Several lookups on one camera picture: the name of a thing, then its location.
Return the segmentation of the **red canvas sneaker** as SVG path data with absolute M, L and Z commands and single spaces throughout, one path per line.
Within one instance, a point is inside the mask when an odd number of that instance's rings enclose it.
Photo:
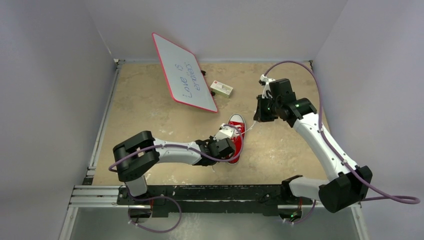
M 244 118 L 238 114 L 238 113 L 234 113 L 228 120 L 228 125 L 232 125 L 234 127 L 236 127 L 238 129 L 234 131 L 233 136 L 230 138 L 231 141 L 234 143 L 235 145 L 235 152 L 234 155 L 238 155 L 237 158 L 235 158 L 232 161 L 229 161 L 228 163 L 230 165 L 235 165 L 238 163 L 239 159 L 240 159 L 240 153 L 242 150 L 242 145 L 243 145 L 243 140 L 245 137 L 245 131 L 246 131 L 246 122 L 244 120 Z

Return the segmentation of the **white shoelace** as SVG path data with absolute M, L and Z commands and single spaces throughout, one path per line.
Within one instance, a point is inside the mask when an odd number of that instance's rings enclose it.
M 245 123 L 245 127 L 246 127 L 246 130 L 245 130 L 245 134 L 246 134 L 246 132 L 247 131 L 249 131 L 249 130 L 251 130 L 253 127 L 254 127 L 254 125 L 257 123 L 257 121 L 253 121 L 253 124 L 249 127 L 249 128 L 247 128 L 247 126 L 246 126 L 246 123 Z M 228 159 L 235 159 L 235 158 L 237 158 L 238 157 L 238 155 L 234 155 L 234 153 L 232 153 L 232 154 L 230 154 L 230 155 L 228 155 L 228 156 L 226 156 L 224 159 L 225 160 L 228 160 Z

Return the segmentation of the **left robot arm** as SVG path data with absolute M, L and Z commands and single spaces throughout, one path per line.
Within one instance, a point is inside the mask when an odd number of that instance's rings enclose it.
M 129 197 L 138 205 L 149 199 L 145 173 L 156 164 L 181 163 L 190 166 L 213 166 L 236 155 L 230 137 L 213 137 L 186 143 L 155 138 L 149 130 L 117 144 L 113 150 L 115 163 L 108 167 L 129 189 Z

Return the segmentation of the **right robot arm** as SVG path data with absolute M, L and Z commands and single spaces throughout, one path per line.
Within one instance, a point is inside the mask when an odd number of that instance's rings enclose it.
M 368 187 L 357 176 L 370 183 L 372 171 L 367 166 L 358 166 L 341 150 L 327 129 L 319 125 L 319 114 L 311 101 L 298 99 L 287 78 L 275 80 L 263 75 L 259 84 L 264 89 L 256 98 L 254 121 L 265 123 L 280 118 L 287 122 L 309 145 L 327 177 L 319 180 L 295 175 L 283 180 L 282 200 L 288 204 L 300 197 L 316 200 L 331 213 L 362 201 Z

